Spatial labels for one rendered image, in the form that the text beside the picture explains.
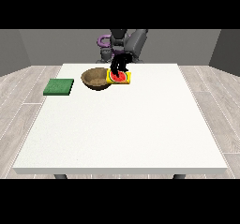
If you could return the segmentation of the brown wooden bowl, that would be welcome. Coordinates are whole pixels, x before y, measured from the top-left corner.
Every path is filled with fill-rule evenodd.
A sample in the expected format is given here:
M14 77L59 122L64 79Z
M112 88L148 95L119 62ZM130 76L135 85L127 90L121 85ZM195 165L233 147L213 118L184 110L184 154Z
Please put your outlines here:
M106 81L107 69L105 67L94 67L87 69L81 76L82 82L91 90L101 91L107 89L110 84Z

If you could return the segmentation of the green square pad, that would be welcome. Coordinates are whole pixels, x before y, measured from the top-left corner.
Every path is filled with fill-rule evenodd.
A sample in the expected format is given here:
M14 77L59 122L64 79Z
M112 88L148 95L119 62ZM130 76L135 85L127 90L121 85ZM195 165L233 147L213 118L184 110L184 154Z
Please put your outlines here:
M70 94L73 79L50 79L43 91L44 96L68 96Z

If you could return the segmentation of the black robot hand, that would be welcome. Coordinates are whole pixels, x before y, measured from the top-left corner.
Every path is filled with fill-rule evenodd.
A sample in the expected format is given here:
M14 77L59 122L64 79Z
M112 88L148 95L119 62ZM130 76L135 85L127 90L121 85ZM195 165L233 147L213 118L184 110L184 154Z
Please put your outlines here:
M132 62L130 53L121 53L116 55L111 63L111 72L113 75L119 76L119 71L127 72L127 64Z

